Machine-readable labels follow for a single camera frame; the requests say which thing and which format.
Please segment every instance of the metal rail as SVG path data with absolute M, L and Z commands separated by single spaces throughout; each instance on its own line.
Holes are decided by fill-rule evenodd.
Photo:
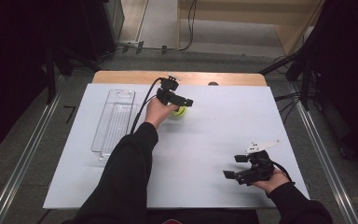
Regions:
M 57 94 L 51 101 L 50 105 L 47 105 L 40 120 L 37 122 L 34 132 L 31 135 L 30 140 L 28 141 L 27 146 L 25 147 L 19 162 L 14 168 L 13 173 L 11 174 L 10 179 L 7 181 L 1 196 L 0 196 L 0 223 L 3 223 L 4 218 L 7 214 L 7 210 L 13 202 L 14 196 L 17 193 L 17 190 L 20 187 L 21 181 L 23 180 L 25 173 L 32 161 L 34 154 L 36 153 L 39 142 L 45 132 L 48 123 L 54 113 L 57 103 L 60 100 L 61 92 L 64 84 L 66 83 L 66 77 L 60 76 L 58 79 L 58 90 Z
M 289 82 L 289 87 L 291 89 L 291 92 L 298 92 L 296 83 Z M 353 208 L 351 199 L 348 196 L 348 193 L 345 190 L 345 187 L 337 174 L 336 168 L 330 160 L 326 148 L 324 147 L 322 138 L 313 123 L 310 112 L 306 111 L 302 104 L 297 104 L 297 109 L 310 136 L 310 141 L 315 148 L 316 154 L 319 158 L 322 168 L 324 169 L 327 181 L 329 182 L 330 188 L 334 193 L 337 204 L 339 206 L 339 209 L 341 210 L 345 222 L 349 224 L 357 224 L 358 216 Z

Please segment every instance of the black sleeve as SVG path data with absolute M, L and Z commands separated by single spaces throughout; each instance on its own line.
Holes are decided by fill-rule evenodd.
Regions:
M 145 223 L 146 188 L 157 142 L 157 131 L 150 123 L 124 136 L 106 163 L 98 186 L 71 223 Z
M 292 183 L 286 183 L 269 194 L 281 214 L 280 223 L 333 223 L 325 207 L 308 200 Z

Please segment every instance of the yellow ball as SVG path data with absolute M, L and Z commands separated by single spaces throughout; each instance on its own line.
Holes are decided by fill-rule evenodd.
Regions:
M 173 110 L 173 112 L 171 112 L 172 115 L 176 116 L 176 117 L 181 117 L 185 114 L 186 112 L 186 107 L 185 106 L 181 106 L 176 110 Z

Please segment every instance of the white board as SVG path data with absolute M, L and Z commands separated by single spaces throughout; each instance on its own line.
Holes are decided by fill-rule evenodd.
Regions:
M 51 182 L 44 208 L 78 208 L 103 172 L 90 148 L 110 90 L 134 90 L 140 105 L 150 86 L 89 84 Z M 269 87 L 179 86 L 176 94 L 194 100 L 180 119 L 158 129 L 148 185 L 150 208 L 264 208 L 275 206 L 263 190 L 225 179 L 223 170 L 249 169 L 236 163 L 252 142 L 280 140 L 267 150 L 307 197 L 282 120 Z M 144 120 L 145 111 L 138 125 Z

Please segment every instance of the clear plastic container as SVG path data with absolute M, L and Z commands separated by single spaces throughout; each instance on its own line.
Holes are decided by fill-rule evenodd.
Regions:
M 100 161 L 109 159 L 118 141 L 130 133 L 136 116 L 135 91 L 111 90 L 107 96 L 91 151 Z

